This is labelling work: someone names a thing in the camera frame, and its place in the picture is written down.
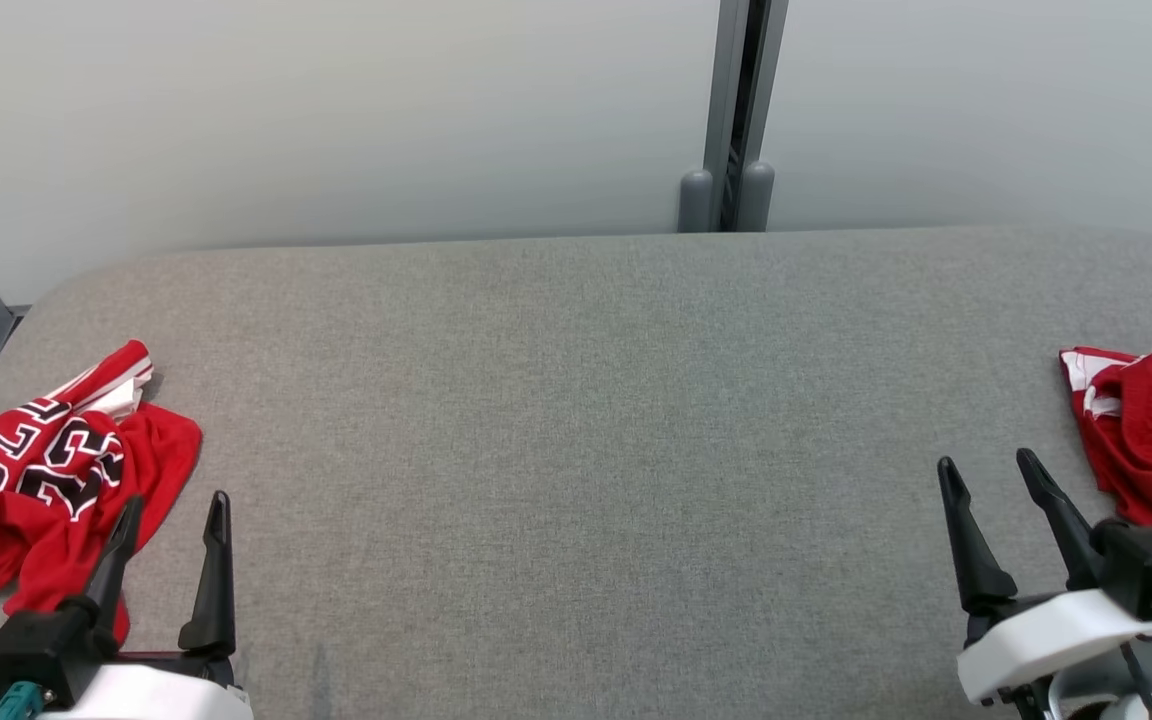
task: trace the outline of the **gray fabric surface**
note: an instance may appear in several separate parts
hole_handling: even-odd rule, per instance
[[[174,647],[227,488],[258,717],[1011,717],[956,684],[934,462],[1023,591],[1061,588],[1011,455],[1111,510],[1056,351],[1152,346],[1152,238],[168,256],[33,306],[0,410],[128,338],[205,432],[129,568],[129,647]]]

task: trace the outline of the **gray table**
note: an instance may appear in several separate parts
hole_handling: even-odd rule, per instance
[[[1056,351],[1152,346],[1152,238],[165,256],[38,302],[0,410],[128,338],[205,432],[129,568],[129,647],[174,646],[227,488],[258,717],[1011,717],[956,684],[934,464],[955,457],[1023,591],[1060,588],[1011,455],[1111,511]]]

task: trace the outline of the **white wall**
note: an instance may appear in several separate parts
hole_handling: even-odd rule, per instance
[[[770,229],[1152,232],[1152,0],[788,0]]]
[[[0,0],[0,295],[188,247],[672,232],[718,0]]]

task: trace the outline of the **white trim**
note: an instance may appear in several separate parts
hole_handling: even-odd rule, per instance
[[[97,365],[92,365],[91,367],[88,367],[86,370],[83,370],[82,373],[78,373],[78,377],[71,379],[71,381],[69,381],[69,382],[63,384],[63,386],[60,386],[60,387],[55,388],[54,391],[47,393],[47,395],[45,395],[45,397],[48,397],[50,400],[54,400],[54,397],[58,396],[58,395],[60,395],[60,393],[63,393],[67,389],[76,386],[76,384],[82,382],[84,378],[86,378],[88,376],[94,373],[96,369],[99,367],[99,366],[100,365],[97,364]]]
[[[1091,387],[1096,376],[1100,374],[1101,370],[1106,367],[1128,365],[1128,361],[1124,359],[1113,359],[1112,357],[1101,355],[1087,355],[1076,350],[1061,353],[1060,359],[1064,363],[1064,369],[1068,370],[1069,388],[1074,392]]]
[[[124,370],[124,372],[114,378],[113,381],[106,382],[104,386],[97,389],[97,392],[93,392],[91,393],[91,395],[83,397],[82,402],[78,402],[76,406],[74,406],[74,412],[83,414],[83,411],[90,409],[91,406],[94,406],[97,404],[97,402],[100,402],[101,397],[109,395],[111,392],[114,392],[119,387],[122,387],[123,384],[126,382],[135,381],[136,387],[141,387],[143,386],[143,384],[150,382],[150,377],[153,373],[154,373],[154,363],[151,363],[150,356],[146,355],[145,357],[142,357],[142,359],[137,359],[136,364]]]
[[[83,406],[81,411],[96,410],[97,414],[106,414],[114,420],[122,420],[128,415],[136,414],[141,406],[141,385],[145,384],[139,378],[129,378],[105,395]]]
[[[1092,414],[1092,419],[1100,418],[1101,415],[1121,418],[1123,416],[1123,400],[1121,397],[1097,396],[1096,386],[1092,386],[1083,393],[1083,412]]]

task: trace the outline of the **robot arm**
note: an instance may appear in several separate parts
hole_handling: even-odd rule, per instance
[[[958,680],[970,702],[1010,703],[1023,719],[1152,720],[1152,528],[1097,528],[1032,450],[1016,454],[1069,571],[1064,593],[1016,597],[970,510],[954,461],[938,464],[958,598],[968,612]],[[1062,707],[1091,696],[1066,715]]]
[[[234,683],[229,497],[212,497],[206,556],[182,652],[118,652],[113,626],[142,501],[119,515],[88,589],[54,612],[17,612],[0,628],[0,720],[252,720]]]

